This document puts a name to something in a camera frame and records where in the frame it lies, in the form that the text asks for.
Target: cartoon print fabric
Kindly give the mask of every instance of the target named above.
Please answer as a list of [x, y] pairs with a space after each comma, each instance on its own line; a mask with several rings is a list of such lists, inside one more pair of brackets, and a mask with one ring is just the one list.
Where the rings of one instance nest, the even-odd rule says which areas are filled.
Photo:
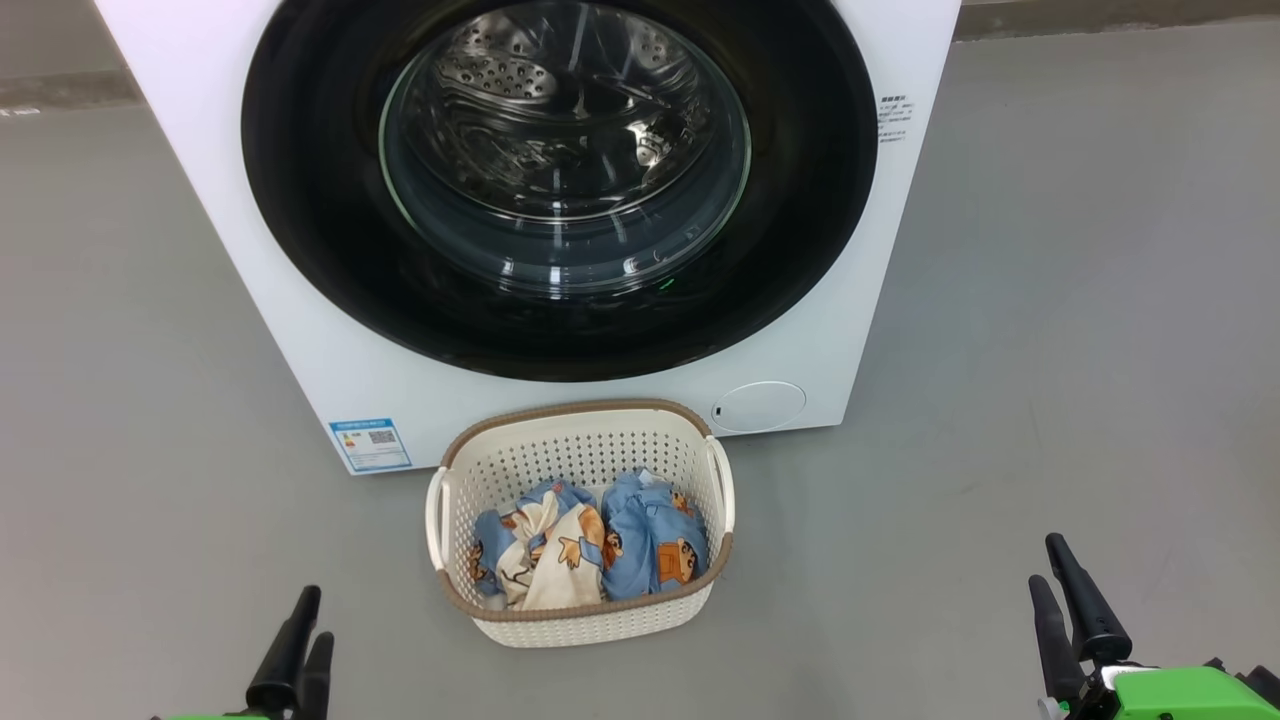
[[500, 515], [476, 518], [468, 573], [509, 610], [627, 600], [687, 584], [707, 571], [701, 514], [671, 483], [623, 473], [604, 493], [548, 480]]

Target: green cover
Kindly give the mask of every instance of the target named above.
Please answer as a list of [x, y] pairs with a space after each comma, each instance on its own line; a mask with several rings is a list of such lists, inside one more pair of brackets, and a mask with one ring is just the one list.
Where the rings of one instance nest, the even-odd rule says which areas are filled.
[[1171, 667], [1116, 676], [1121, 720], [1280, 720], [1280, 710], [1216, 667]]

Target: round black door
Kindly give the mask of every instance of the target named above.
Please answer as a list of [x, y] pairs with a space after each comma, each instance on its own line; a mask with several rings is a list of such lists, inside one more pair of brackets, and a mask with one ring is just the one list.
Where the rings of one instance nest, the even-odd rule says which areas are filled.
[[573, 382], [800, 300], [867, 204], [877, 119], [828, 0], [285, 0], [242, 132], [268, 225], [342, 310]]

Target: blue and white sticker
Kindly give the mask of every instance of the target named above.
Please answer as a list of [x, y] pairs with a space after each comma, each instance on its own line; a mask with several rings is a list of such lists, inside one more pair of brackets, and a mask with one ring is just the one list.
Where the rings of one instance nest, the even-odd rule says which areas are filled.
[[390, 418], [329, 423], [329, 428], [356, 473], [413, 466]]

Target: door glass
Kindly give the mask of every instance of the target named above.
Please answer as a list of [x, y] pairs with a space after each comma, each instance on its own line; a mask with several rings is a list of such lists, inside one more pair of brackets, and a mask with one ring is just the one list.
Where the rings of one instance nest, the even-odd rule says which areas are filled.
[[748, 176], [724, 74], [653, 20], [508, 6], [434, 40], [383, 110], [385, 182], [424, 242], [547, 297], [659, 282], [710, 243]]

